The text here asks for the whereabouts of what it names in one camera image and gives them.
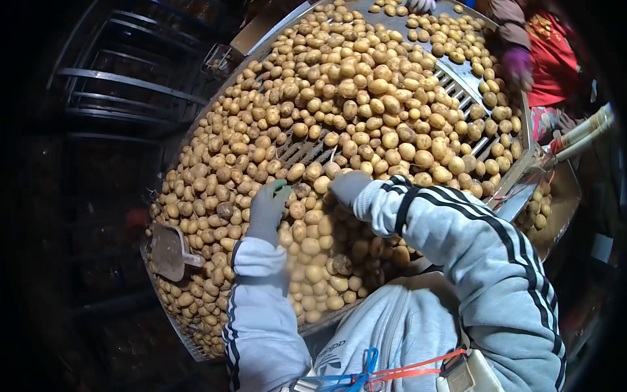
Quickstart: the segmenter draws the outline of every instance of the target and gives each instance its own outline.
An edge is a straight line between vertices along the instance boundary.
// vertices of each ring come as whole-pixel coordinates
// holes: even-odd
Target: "red shirt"
[[[580,90],[577,59],[564,38],[566,30],[546,11],[527,20],[531,39],[534,84],[527,93],[529,106],[561,102]]]

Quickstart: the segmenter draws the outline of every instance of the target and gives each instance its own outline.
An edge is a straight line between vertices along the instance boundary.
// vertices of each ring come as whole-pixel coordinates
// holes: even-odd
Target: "pile of potatoes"
[[[546,227],[552,201],[551,185],[542,180],[515,220],[515,225],[525,232],[529,241],[533,242],[536,234]]]
[[[459,101],[438,86],[432,54],[398,31],[367,24],[342,0],[315,7],[271,48],[264,60],[247,64],[199,121],[150,211],[153,222],[180,227],[189,251],[203,260],[182,282],[163,280],[152,262],[149,268],[182,333],[211,358],[224,353],[234,243],[245,236],[251,200],[264,184],[292,185],[278,229],[288,255],[288,299],[299,324],[314,323],[421,256],[401,238],[376,237],[369,224],[342,210],[328,192],[338,173],[360,169],[382,180],[403,174],[415,184],[447,184],[479,198],[493,192],[509,165],[477,161],[470,144],[499,127],[520,130],[508,107],[507,127],[505,118],[484,120],[478,104],[466,122]],[[277,146],[289,138],[317,140],[333,150],[332,159],[284,167]],[[509,148],[507,157],[516,159]]]
[[[378,13],[381,7],[387,15],[405,16],[407,8],[397,6],[402,0],[376,0],[369,8],[372,13]],[[457,13],[462,13],[463,8],[455,6]],[[485,47],[485,38],[480,34],[492,34],[485,27],[482,18],[472,18],[463,15],[460,18],[452,18],[447,13],[435,15],[410,14],[407,19],[410,28],[408,38],[411,41],[430,42],[431,54],[435,57],[448,56],[456,64],[470,61],[472,73],[477,78],[483,78],[479,83],[479,91],[483,95],[483,103],[490,109],[498,106],[509,105],[509,91],[505,88],[505,82],[497,78],[499,71],[498,59],[490,54]]]

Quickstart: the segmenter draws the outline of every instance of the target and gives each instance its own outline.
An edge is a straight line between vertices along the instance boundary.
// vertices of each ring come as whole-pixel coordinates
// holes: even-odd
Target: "white glove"
[[[432,13],[435,11],[435,1],[436,0],[407,0],[406,7],[409,9],[409,12],[413,14]]]

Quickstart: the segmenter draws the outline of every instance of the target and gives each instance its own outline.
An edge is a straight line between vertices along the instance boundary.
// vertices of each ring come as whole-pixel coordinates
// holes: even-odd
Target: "brown jacket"
[[[498,33],[507,42],[530,49],[529,36],[525,30],[526,12],[537,6],[537,0],[477,0],[475,9],[498,25]]]

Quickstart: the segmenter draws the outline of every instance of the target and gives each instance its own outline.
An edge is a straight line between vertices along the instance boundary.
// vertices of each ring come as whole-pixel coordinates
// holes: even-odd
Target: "plastic scoop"
[[[158,274],[178,282],[185,275],[185,264],[202,267],[200,256],[188,253],[181,230],[176,226],[152,224],[152,262],[158,268]]]

